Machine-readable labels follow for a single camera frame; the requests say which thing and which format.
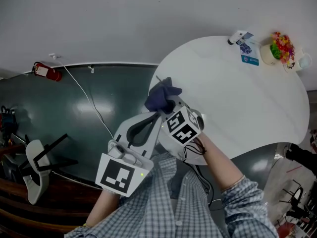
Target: shirt button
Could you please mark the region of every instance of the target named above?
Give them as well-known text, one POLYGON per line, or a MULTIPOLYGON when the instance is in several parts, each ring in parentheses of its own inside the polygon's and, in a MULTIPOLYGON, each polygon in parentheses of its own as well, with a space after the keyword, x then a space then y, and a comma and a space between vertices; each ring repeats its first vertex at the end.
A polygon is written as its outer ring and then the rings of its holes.
POLYGON ((183 225, 183 222, 180 221, 180 220, 179 220, 179 221, 176 221, 176 222, 175 222, 175 225, 177 225, 177 226, 182 226, 182 225, 183 225))

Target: fire extinguisher label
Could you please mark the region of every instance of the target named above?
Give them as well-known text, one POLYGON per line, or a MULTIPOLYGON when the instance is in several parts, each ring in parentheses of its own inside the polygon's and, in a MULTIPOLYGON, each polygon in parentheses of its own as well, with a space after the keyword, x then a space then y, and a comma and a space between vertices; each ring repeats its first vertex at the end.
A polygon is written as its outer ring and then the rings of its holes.
POLYGON ((36 74, 38 74, 39 76, 46 77, 48 71, 49 69, 39 66, 38 69, 36 70, 36 74))

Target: fire extinguisher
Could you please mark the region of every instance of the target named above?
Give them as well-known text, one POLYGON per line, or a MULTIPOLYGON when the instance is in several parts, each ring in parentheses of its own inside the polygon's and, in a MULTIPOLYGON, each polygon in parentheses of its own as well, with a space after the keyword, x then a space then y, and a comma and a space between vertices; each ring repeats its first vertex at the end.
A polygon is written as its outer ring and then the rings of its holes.
POLYGON ((48 67, 38 61, 34 63, 32 72, 36 76, 45 77, 53 81, 60 81, 62 76, 60 71, 48 67))

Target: plaid shirt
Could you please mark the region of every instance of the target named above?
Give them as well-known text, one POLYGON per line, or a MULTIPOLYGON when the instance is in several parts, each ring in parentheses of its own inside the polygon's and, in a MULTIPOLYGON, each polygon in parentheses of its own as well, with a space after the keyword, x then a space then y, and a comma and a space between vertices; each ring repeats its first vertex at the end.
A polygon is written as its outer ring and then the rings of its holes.
MULTIPOLYGON (((182 181, 174 214, 167 182, 176 173, 176 159, 169 154, 152 158, 154 168, 119 207, 96 226, 78 227, 66 238, 198 238, 227 237, 213 222, 207 196, 193 171, 182 181)), ((222 194, 222 204, 230 237, 277 238, 262 203, 263 192, 257 183, 243 178, 222 194)))

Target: flower pot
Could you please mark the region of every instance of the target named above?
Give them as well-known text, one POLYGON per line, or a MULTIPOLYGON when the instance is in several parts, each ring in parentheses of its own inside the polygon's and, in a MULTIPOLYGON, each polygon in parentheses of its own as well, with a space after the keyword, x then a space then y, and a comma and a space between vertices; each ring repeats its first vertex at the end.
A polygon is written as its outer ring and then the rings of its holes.
POLYGON ((274 65, 277 62, 279 62, 279 60, 273 56, 270 47, 271 47, 271 44, 267 44, 260 47, 260 54, 261 54, 262 61, 264 63, 268 65, 274 65))

